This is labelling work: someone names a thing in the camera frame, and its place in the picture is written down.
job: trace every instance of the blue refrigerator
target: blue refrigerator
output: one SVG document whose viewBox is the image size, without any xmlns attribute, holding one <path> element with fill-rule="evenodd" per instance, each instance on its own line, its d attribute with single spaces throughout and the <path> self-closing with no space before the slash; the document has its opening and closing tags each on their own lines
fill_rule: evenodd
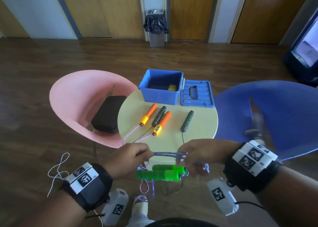
<svg viewBox="0 0 318 227">
<path fill-rule="evenodd" d="M 318 10 L 285 55 L 284 63 L 300 83 L 318 85 Z"/>
</svg>

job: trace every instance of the hand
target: hand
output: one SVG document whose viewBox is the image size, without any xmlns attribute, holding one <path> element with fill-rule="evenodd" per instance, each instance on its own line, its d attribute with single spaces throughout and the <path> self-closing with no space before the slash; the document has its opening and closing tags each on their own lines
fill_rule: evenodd
<svg viewBox="0 0 318 227">
<path fill-rule="evenodd" d="M 178 153 L 188 153 L 181 162 L 190 175 L 196 177 L 205 175 L 202 167 L 195 166 L 194 163 L 220 163 L 225 164 L 227 158 L 235 152 L 240 143 L 223 139 L 196 139 L 187 142 L 178 149 Z"/>
<path fill-rule="evenodd" d="M 113 179 L 118 179 L 136 171 L 153 155 L 147 144 L 126 143 L 109 156 L 103 167 Z"/>
</svg>

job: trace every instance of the round table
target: round table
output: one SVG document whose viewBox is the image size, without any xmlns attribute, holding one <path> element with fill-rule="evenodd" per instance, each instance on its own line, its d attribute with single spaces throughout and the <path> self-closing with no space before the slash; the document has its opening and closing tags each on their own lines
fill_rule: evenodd
<svg viewBox="0 0 318 227">
<path fill-rule="evenodd" d="M 178 96 L 177 105 L 165 105 L 166 112 L 172 113 L 171 117 L 162 128 L 157 136 L 149 136 L 148 138 L 138 141 L 139 143 L 148 144 L 153 152 L 176 152 L 183 144 L 180 128 L 187 117 L 190 110 L 194 111 L 193 118 L 185 133 L 183 133 L 184 141 L 188 142 L 192 139 L 213 138 L 217 132 L 218 118 L 216 108 L 204 108 L 180 105 L 180 94 Z M 140 90 L 136 90 L 127 97 L 122 104 L 118 114 L 118 130 L 120 136 L 124 138 L 139 123 L 141 118 L 147 113 L 153 103 L 145 102 Z M 148 122 L 144 126 L 139 126 L 132 134 L 130 134 L 125 143 L 137 140 L 151 127 L 153 119 L 164 104 L 157 104 L 158 107 L 152 113 Z M 144 136 L 150 135 L 153 131 L 151 128 Z M 175 164 L 175 158 L 154 156 L 149 160 L 148 170 L 152 170 L 155 164 Z"/>
</svg>

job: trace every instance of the blue chair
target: blue chair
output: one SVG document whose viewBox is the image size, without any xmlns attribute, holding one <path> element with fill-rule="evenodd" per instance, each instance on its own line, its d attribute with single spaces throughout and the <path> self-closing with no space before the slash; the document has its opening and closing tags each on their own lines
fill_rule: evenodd
<svg viewBox="0 0 318 227">
<path fill-rule="evenodd" d="M 318 149 L 318 89 L 280 81 L 255 81 L 234 86 L 214 99 L 218 114 L 215 138 L 250 141 L 252 129 L 249 96 L 263 113 L 276 154 L 281 160 Z"/>
</svg>

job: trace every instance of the black wristband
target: black wristband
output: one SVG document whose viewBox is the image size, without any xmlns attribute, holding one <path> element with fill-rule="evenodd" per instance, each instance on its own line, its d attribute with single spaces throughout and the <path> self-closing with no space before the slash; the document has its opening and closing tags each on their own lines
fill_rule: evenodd
<svg viewBox="0 0 318 227">
<path fill-rule="evenodd" d="M 113 179 L 108 172 L 99 164 L 91 164 L 98 173 L 81 192 L 76 194 L 70 187 L 69 182 L 64 181 L 60 189 L 68 193 L 86 212 L 89 212 L 103 203 L 109 202 L 109 191 L 112 187 Z"/>
<path fill-rule="evenodd" d="M 240 145 L 238 149 L 242 148 L 244 145 L 245 143 Z M 241 191 L 248 189 L 252 193 L 259 193 L 277 175 L 279 167 L 281 166 L 280 163 L 272 161 L 267 168 L 263 169 L 255 177 L 232 158 L 234 154 L 226 161 L 223 173 L 227 177 L 228 181 L 231 184 L 236 185 Z"/>
</svg>

